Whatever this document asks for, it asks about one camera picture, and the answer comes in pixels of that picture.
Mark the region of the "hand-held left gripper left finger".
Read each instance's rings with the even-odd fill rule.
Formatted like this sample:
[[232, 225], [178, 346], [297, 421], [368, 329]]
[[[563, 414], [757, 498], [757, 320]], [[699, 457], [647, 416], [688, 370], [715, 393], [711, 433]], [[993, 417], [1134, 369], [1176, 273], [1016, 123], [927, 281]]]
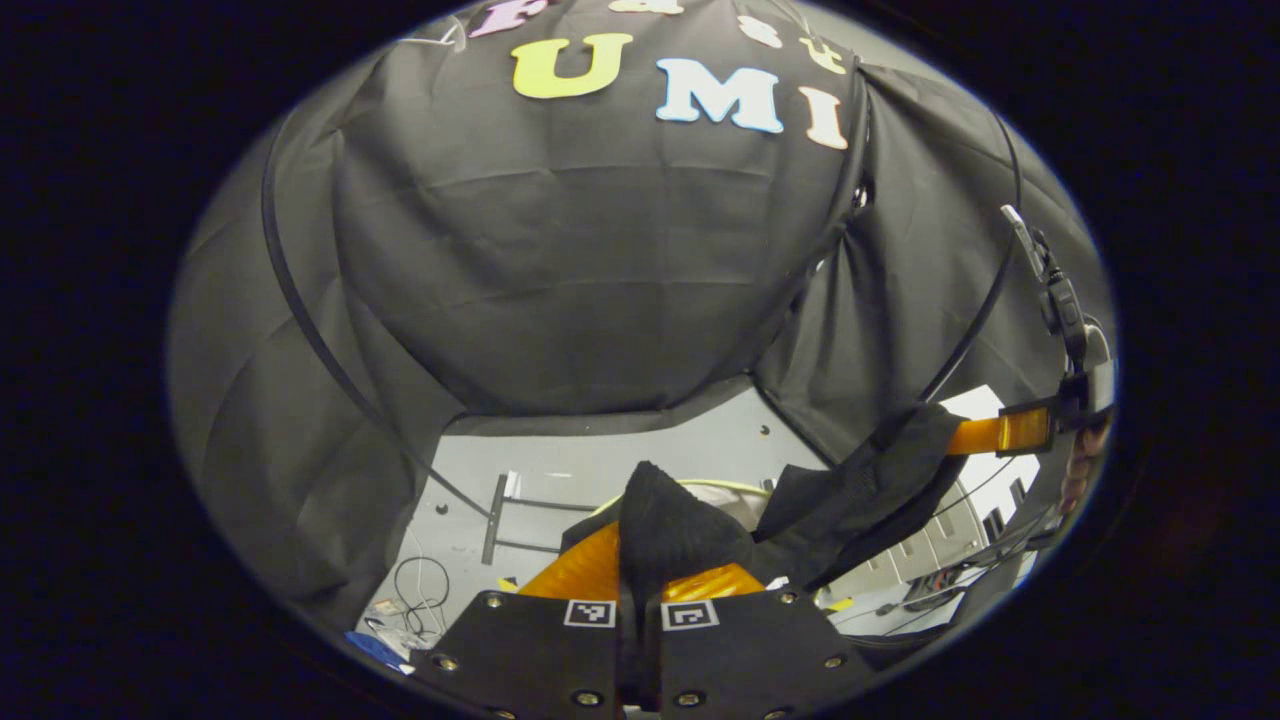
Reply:
[[627, 605], [609, 521], [518, 591], [477, 593], [410, 678], [474, 717], [625, 719]]

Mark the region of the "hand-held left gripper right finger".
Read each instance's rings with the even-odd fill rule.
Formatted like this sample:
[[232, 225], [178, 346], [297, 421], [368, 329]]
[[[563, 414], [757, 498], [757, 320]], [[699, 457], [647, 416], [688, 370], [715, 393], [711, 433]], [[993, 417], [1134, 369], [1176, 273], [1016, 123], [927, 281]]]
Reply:
[[646, 705], [659, 719], [806, 719], [876, 678], [812, 597], [737, 564], [666, 583], [648, 619]]

